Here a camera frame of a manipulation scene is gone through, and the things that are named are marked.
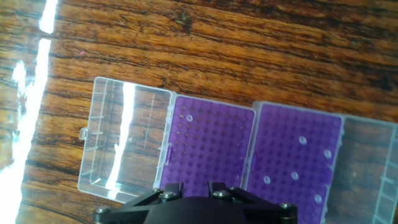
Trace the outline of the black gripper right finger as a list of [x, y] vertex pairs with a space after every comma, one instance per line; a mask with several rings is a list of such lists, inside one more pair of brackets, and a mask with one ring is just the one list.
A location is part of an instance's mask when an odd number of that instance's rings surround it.
[[224, 182], [208, 182], [209, 197], [232, 205], [226, 211], [240, 214], [245, 223], [297, 224], [298, 208], [292, 202], [271, 203], [239, 187]]

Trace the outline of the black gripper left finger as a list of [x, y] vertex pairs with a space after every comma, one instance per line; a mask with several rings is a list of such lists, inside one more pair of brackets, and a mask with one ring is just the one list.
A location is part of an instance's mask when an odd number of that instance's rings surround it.
[[184, 183], [166, 184], [163, 189], [154, 188], [118, 208], [97, 207], [93, 212], [93, 223], [144, 223], [150, 209], [162, 203], [183, 197]]

